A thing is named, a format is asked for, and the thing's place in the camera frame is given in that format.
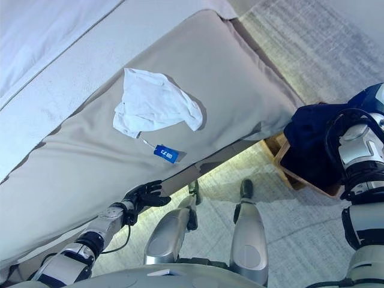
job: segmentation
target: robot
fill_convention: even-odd
[[[338,286],[384,287],[384,84],[367,88],[362,104],[342,110],[325,134],[325,148],[340,170],[351,206],[342,211],[347,242],[354,253],[345,279],[316,283],[307,288]],[[197,229],[196,205],[201,201],[198,183],[177,209],[158,223],[145,248],[143,266],[95,278],[91,269],[114,234],[137,222],[145,206],[164,206],[170,197],[160,195],[161,181],[141,185],[121,202],[110,205],[90,222],[78,239],[47,260],[32,281],[14,288],[104,287],[266,287],[268,254],[262,218],[252,202],[252,182],[241,185],[234,213],[230,264],[208,259],[182,259],[179,251],[188,230]]]

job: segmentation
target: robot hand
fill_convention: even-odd
[[[129,209],[127,211],[125,224],[131,226],[135,225],[137,222],[138,214],[143,210],[145,206],[161,207],[167,205],[170,202],[171,198],[169,196],[160,196],[161,183],[161,180],[149,182],[137,186],[125,195],[121,203],[130,202],[133,204],[133,209]]]

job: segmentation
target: beige mattress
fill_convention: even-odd
[[[210,169],[202,159],[242,137],[259,140],[281,131],[299,103],[213,11],[187,19],[126,67],[164,73],[202,108],[204,125],[197,132],[182,122],[142,133],[185,157],[168,163],[141,140],[113,129],[123,87],[123,72],[117,72],[0,185],[0,268],[87,222],[139,184],[170,178],[165,193],[174,192]],[[208,162],[245,146],[237,143]],[[171,178],[185,169],[188,177]]]

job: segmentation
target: white bedsheet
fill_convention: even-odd
[[[2,0],[0,108],[123,0]]]
[[[236,17],[226,0],[126,0],[72,44],[0,111],[0,181],[124,64],[205,9]]]

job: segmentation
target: blue tag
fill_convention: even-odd
[[[164,158],[165,160],[171,163],[175,163],[176,159],[178,158],[179,152],[163,145],[157,145],[154,154],[160,156],[161,158]]]

